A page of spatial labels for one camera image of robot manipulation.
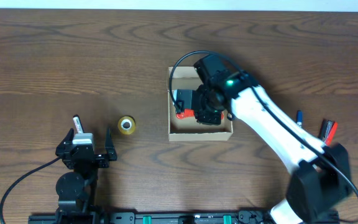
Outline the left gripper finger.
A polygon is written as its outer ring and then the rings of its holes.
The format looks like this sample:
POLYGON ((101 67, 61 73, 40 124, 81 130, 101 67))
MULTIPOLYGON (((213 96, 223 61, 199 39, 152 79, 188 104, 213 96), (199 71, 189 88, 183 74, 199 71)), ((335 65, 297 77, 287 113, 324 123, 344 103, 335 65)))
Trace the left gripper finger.
POLYGON ((105 139, 105 143, 104 143, 104 148, 110 156, 116 155, 116 150, 115 150, 114 144, 112 142, 110 128, 106 129, 106 139, 105 139))
POLYGON ((56 152, 65 152, 66 147, 72 144, 73 137, 74 137, 74 129, 71 128, 67 133, 67 135, 56 147, 56 152))

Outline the black marker pen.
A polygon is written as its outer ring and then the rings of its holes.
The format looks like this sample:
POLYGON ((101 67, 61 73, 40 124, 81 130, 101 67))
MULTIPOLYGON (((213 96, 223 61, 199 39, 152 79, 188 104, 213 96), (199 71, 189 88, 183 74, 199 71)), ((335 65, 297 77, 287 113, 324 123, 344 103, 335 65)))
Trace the black marker pen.
POLYGON ((83 126, 82 126, 80 117, 77 114, 73 116, 73 122, 75 124, 77 133, 83 134, 84 133, 83 126))

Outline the red utility knife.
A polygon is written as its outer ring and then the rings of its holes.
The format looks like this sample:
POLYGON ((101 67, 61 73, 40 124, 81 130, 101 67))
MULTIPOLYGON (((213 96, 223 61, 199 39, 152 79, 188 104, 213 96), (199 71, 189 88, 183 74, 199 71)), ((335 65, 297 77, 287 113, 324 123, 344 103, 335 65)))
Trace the red utility knife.
POLYGON ((214 121, 214 120, 222 120, 224 119, 223 112, 218 111, 204 111, 204 110, 191 110, 185 109, 184 112, 177 113, 176 117, 178 119, 185 119, 194 117, 199 121, 214 121))

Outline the yellow tape roll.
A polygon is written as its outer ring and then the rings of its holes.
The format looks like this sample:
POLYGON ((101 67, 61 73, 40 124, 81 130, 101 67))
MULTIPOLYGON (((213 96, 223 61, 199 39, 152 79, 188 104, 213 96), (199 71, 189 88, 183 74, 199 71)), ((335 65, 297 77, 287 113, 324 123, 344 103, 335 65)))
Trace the yellow tape roll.
POLYGON ((125 135, 130 135, 135 131, 135 121, 130 116, 123 116, 117 124, 118 130, 125 135))

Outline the blue marker pen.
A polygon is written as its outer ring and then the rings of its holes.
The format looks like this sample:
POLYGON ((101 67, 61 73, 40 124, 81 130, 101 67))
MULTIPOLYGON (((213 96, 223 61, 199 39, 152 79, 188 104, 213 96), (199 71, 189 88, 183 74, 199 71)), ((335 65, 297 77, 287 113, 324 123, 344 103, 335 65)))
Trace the blue marker pen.
POLYGON ((296 124, 302 128, 303 125, 303 112, 301 110, 298 110, 296 113, 296 124))

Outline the red black stapler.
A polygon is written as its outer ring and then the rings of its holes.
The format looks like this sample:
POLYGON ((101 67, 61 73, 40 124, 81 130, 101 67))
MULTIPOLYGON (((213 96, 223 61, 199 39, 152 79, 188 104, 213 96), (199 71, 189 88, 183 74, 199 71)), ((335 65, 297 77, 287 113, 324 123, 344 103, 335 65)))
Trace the red black stapler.
POLYGON ((334 135, 337 131, 338 123, 329 119, 324 119, 321 123, 321 128, 319 130, 318 139, 322 140, 325 145, 329 146, 334 138, 334 135))

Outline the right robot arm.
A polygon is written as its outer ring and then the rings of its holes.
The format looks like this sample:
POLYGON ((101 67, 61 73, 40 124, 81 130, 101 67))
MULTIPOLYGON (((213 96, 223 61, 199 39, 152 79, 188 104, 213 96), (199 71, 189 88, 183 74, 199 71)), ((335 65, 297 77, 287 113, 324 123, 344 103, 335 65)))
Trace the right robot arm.
POLYGON ((289 118, 265 89, 228 58, 207 52, 194 68, 203 83, 201 109, 226 110, 250 126, 276 153, 290 174, 285 198, 270 210, 275 223, 312 223, 350 194, 349 156, 340 145, 328 146, 289 118))

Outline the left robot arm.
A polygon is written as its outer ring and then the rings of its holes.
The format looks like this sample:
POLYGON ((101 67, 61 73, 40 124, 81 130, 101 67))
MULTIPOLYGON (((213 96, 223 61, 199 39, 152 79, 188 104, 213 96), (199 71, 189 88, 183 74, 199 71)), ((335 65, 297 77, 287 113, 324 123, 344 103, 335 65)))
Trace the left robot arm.
POLYGON ((98 182, 98 170, 109 167, 117 160, 117 153, 111 138, 110 129, 106 130, 104 143, 106 152, 94 152, 94 136, 91 133, 74 133, 70 129, 57 146, 55 154, 70 170, 57 181, 59 210, 67 216, 99 213, 94 204, 98 182))

